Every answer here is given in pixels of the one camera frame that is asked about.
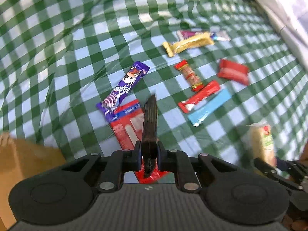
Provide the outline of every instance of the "candy wrapper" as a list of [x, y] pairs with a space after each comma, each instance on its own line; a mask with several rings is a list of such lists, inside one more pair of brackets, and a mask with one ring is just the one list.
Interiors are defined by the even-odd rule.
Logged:
[[227, 100], [231, 98], [231, 95], [227, 89], [222, 89], [218, 95], [212, 100], [207, 102], [203, 107], [190, 113], [188, 119], [193, 126], [198, 127], [211, 113], [222, 106]]
[[101, 110], [108, 122], [114, 117], [113, 112], [118, 108], [127, 93], [133, 88], [142, 77], [149, 71], [149, 67], [144, 63], [136, 61], [102, 102], [99, 102], [96, 107]]
[[277, 161], [270, 125], [254, 123], [250, 125], [249, 132], [254, 159], [261, 158], [267, 164], [276, 167]]
[[191, 85], [192, 91], [197, 92], [204, 87], [203, 83], [201, 82], [200, 77], [195, 74], [195, 72], [188, 65], [186, 60], [183, 60], [179, 62], [178, 64], [175, 64], [174, 67], [183, 73], [183, 75], [185, 76], [185, 79]]
[[[207, 31], [191, 31], [191, 30], [178, 30], [177, 36], [180, 41], [186, 40], [192, 36], [203, 34]], [[227, 34], [225, 30], [217, 31], [217, 32], [209, 32], [210, 38], [213, 41], [230, 41], [231, 38]]]
[[178, 106], [184, 113], [187, 114], [200, 101], [209, 97], [211, 94], [216, 93], [219, 90], [220, 90], [219, 83], [216, 81], [211, 81], [203, 89], [201, 89], [198, 93], [194, 94], [188, 100], [179, 102]]
[[202, 34], [194, 35], [183, 41], [178, 41], [174, 44], [170, 44], [169, 42], [165, 41], [163, 46], [166, 49], [168, 56], [173, 57], [175, 54], [178, 54], [186, 49], [193, 49], [213, 44], [214, 42], [211, 39], [209, 32], [204, 32]]
[[217, 74], [218, 77], [240, 82], [246, 86], [249, 85], [249, 69], [247, 66], [226, 59], [221, 59], [219, 68], [220, 70]]
[[[110, 121], [110, 127], [122, 149], [133, 150], [136, 141], [141, 140], [143, 119], [144, 113], [137, 99], [118, 107], [114, 111], [114, 117]], [[159, 171], [156, 164], [150, 177], [144, 178], [144, 162], [142, 161], [141, 170], [135, 172], [135, 175], [139, 183], [153, 183], [167, 173]]]

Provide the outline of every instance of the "green and white checkered tablecloth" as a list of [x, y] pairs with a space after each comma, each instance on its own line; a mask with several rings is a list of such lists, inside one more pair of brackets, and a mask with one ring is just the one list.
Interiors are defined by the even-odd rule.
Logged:
[[[308, 75], [248, 0], [0, 0], [0, 132], [59, 147], [71, 160], [120, 148], [96, 109], [134, 61], [149, 73], [130, 92], [158, 98], [166, 149], [207, 152], [247, 167], [248, 124], [272, 126], [277, 155], [292, 159], [307, 141]], [[230, 42], [168, 58], [162, 42], [179, 29], [220, 26]], [[245, 63], [250, 85], [217, 78], [227, 58]], [[187, 59], [204, 84], [232, 99], [194, 127], [177, 107], [193, 92], [173, 68]]]

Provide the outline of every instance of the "brown cardboard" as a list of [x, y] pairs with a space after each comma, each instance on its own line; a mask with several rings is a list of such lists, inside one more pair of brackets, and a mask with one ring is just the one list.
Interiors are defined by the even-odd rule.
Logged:
[[7, 231], [7, 229], [5, 228], [1, 218], [0, 218], [0, 231]]
[[59, 149], [0, 135], [0, 217], [7, 229], [16, 222], [8, 202], [11, 189], [25, 178], [64, 163]]

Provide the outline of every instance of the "red candy wrapper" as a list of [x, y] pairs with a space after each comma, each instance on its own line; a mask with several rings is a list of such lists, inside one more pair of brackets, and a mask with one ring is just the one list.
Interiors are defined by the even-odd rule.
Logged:
[[246, 86], [249, 85], [249, 80], [248, 80], [249, 68], [247, 66], [233, 61], [221, 59], [219, 67], [220, 70], [219, 73], [217, 74], [218, 77], [233, 80], [242, 83]]
[[192, 91], [198, 92], [204, 87], [203, 83], [200, 80], [200, 77], [195, 74], [195, 72], [188, 65], [186, 60], [183, 60], [179, 62], [178, 64], [175, 64], [174, 67], [183, 73], [183, 75], [185, 76], [185, 79], [191, 85]]
[[[118, 139], [122, 149], [133, 150], [136, 141], [142, 138], [144, 113], [142, 112], [139, 101], [136, 99], [130, 103], [118, 107], [114, 111], [114, 117], [111, 119], [110, 126]], [[135, 172], [139, 183], [153, 183], [168, 172], [161, 172], [157, 165], [148, 178], [144, 176], [144, 163], [142, 161], [141, 170]]]
[[220, 90], [219, 83], [215, 80], [211, 81], [203, 89], [201, 89], [198, 93], [194, 94], [188, 100], [179, 102], [178, 106], [184, 113], [187, 114], [200, 101], [209, 97], [211, 94], [216, 93], [219, 90]]

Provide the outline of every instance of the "purple lollipop wrapper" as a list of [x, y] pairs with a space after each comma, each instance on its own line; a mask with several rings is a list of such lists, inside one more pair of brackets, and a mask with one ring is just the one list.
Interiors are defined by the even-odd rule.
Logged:
[[115, 116], [114, 111], [119, 107], [130, 89], [145, 76], [149, 69], [144, 63], [136, 61], [109, 96], [96, 105], [108, 122], [112, 121], [112, 118]]

